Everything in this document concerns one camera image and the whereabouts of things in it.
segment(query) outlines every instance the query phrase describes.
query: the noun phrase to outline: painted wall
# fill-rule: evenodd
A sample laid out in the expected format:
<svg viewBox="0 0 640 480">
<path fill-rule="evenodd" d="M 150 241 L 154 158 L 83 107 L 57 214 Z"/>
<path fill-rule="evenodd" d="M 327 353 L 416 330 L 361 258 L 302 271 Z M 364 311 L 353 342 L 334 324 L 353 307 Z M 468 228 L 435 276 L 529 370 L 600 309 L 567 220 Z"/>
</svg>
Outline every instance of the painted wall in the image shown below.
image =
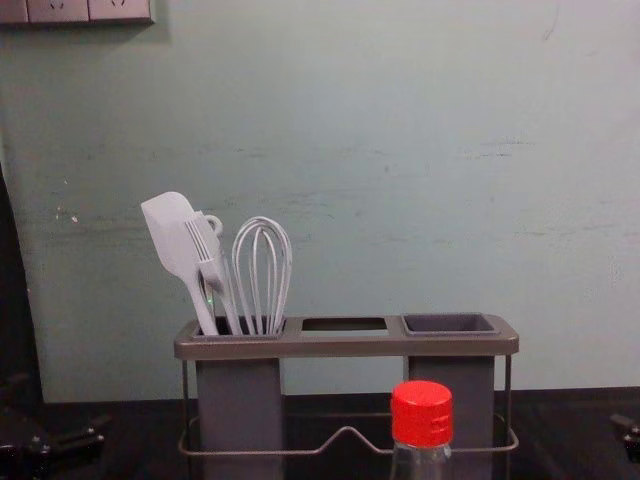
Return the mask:
<svg viewBox="0 0 640 480">
<path fill-rule="evenodd" d="M 635 0 L 159 1 L 147 29 L 3 32 L 46 398 L 179 394 L 193 311 L 138 207 L 166 190 L 229 232 L 281 221 L 289 313 L 496 313 L 517 388 L 639 384 L 639 85 Z M 336 372 L 375 391 L 400 365 L 288 365 L 287 391 Z"/>
</svg>

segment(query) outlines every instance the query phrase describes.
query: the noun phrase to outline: wall outlet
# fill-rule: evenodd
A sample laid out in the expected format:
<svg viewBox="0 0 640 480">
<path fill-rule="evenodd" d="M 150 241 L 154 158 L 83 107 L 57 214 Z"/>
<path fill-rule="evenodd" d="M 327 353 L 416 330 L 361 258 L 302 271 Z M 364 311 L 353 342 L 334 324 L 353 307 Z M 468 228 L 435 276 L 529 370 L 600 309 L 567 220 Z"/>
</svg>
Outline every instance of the wall outlet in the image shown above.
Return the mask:
<svg viewBox="0 0 640 480">
<path fill-rule="evenodd" d="M 27 0 L 31 23 L 88 22 L 87 0 Z"/>
<path fill-rule="evenodd" d="M 0 0 L 0 24 L 27 23 L 27 0 Z"/>
<path fill-rule="evenodd" d="M 151 23 L 150 0 L 89 0 L 89 18 Z"/>
</svg>

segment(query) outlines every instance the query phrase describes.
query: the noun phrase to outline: gray utensil holder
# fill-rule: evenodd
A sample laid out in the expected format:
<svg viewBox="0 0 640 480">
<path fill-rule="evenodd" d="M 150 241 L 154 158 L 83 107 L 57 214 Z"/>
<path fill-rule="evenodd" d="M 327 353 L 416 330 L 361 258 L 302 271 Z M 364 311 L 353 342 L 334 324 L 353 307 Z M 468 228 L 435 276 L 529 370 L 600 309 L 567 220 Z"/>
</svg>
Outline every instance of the gray utensil holder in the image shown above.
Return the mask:
<svg viewBox="0 0 640 480">
<path fill-rule="evenodd" d="M 353 335 L 322 336 L 318 331 L 352 331 Z M 359 334 L 386 330 L 383 336 Z M 313 335 L 304 332 L 315 331 Z M 518 445 L 511 430 L 511 355 L 518 334 L 502 318 L 477 313 L 387 317 L 287 318 L 278 337 L 200 334 L 197 322 L 187 324 L 174 342 L 183 362 L 185 433 L 180 451 L 203 460 L 205 480 L 282 480 L 287 456 L 321 454 L 338 436 L 350 432 L 370 450 L 381 449 L 353 427 L 345 426 L 314 450 L 285 450 L 280 388 L 280 358 L 374 357 L 405 358 L 405 378 L 428 379 L 449 387 L 454 398 L 454 471 L 456 478 L 490 480 L 492 460 L 503 454 L 503 478 L 509 478 L 509 452 Z M 493 445 L 494 363 L 505 361 L 504 437 Z M 196 364 L 200 444 L 190 448 L 187 362 Z M 191 461 L 189 462 L 190 478 Z"/>
</svg>

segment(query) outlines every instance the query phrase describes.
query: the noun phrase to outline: red bottle cap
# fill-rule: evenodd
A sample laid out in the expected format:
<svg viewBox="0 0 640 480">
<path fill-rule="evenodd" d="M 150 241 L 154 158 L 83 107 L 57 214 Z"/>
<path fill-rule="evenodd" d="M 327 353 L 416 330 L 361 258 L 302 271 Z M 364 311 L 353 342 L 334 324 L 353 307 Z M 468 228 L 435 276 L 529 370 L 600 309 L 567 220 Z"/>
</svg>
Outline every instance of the red bottle cap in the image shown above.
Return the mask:
<svg viewBox="0 0 640 480">
<path fill-rule="evenodd" d="M 439 383 L 401 383 L 391 394 L 391 415 L 396 442 L 428 448 L 453 438 L 453 397 Z"/>
</svg>

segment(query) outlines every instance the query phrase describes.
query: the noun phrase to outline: plastic bottle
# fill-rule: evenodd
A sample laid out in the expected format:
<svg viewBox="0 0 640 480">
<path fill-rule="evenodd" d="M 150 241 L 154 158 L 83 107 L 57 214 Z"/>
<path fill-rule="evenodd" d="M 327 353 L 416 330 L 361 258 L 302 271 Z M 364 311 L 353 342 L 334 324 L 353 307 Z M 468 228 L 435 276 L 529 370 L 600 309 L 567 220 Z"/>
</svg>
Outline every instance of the plastic bottle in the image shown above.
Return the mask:
<svg viewBox="0 0 640 480">
<path fill-rule="evenodd" d="M 410 381 L 393 390 L 391 480 L 453 480 L 452 403 L 439 383 Z"/>
</svg>

